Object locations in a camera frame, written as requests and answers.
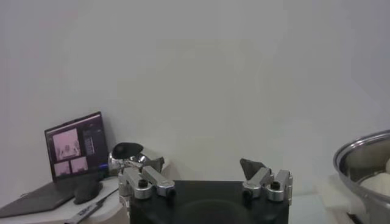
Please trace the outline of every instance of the white cloth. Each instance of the white cloth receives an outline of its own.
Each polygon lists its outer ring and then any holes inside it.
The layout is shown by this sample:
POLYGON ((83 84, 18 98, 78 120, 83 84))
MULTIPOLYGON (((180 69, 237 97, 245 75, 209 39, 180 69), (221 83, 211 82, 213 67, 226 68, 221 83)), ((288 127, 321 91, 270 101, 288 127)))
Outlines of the white cloth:
POLYGON ((364 180, 360 185, 390 197, 390 174, 388 173, 379 173, 376 176, 364 180))

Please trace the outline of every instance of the computer mouse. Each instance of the computer mouse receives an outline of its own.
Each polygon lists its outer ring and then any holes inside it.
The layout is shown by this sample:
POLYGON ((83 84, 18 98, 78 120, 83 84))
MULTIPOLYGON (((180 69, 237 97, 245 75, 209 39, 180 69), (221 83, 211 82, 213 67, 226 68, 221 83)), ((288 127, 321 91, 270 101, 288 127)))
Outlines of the computer mouse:
POLYGON ((142 152, 144 147, 138 143, 122 142, 114 147, 111 154, 114 159, 129 159, 142 152))
POLYGON ((76 188, 74 191, 74 201, 76 205, 90 201, 99 195, 100 190, 103 188, 103 184, 97 181, 86 181, 76 188))

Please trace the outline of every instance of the black platform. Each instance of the black platform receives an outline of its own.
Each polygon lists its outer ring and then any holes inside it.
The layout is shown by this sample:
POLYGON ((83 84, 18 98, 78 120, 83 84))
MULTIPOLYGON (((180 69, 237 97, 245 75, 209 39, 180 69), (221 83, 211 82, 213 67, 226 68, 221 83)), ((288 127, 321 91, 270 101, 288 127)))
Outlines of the black platform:
POLYGON ((155 192, 131 200, 130 220, 137 224, 287 224, 289 204, 271 202, 266 192, 245 205, 240 181, 175 181, 176 197, 155 192))

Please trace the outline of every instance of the laptop screen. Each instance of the laptop screen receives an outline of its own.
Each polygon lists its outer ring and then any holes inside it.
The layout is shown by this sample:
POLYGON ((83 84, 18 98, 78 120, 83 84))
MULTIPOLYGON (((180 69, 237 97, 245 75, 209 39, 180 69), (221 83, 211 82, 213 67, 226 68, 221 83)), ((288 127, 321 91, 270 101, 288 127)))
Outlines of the laptop screen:
POLYGON ((53 181, 108 169, 100 112, 44 131, 53 181))

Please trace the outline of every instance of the silver metal joint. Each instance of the silver metal joint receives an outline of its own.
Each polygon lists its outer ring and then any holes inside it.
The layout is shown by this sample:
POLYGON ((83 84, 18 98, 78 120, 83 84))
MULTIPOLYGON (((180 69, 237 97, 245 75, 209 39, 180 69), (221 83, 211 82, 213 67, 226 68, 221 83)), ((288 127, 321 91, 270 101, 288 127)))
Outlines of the silver metal joint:
POLYGON ((287 170, 281 170, 275 180, 266 186, 267 198, 270 201, 283 201, 287 199, 289 205, 292 203, 293 176, 287 170))
POLYGON ((273 179, 270 169, 261 168, 250 180, 243 182, 244 199, 250 200, 260 197, 261 188, 272 182, 273 179))
POLYGON ((165 178, 159 172, 157 172, 153 167, 146 166, 142 168, 141 176, 148 180, 156 187, 157 194, 163 197, 173 197, 176 194, 175 191, 175 182, 165 178))
POLYGON ((122 184, 130 191, 130 195, 137 199, 148 199, 152 196, 152 185, 141 178, 138 169, 123 169, 122 184))

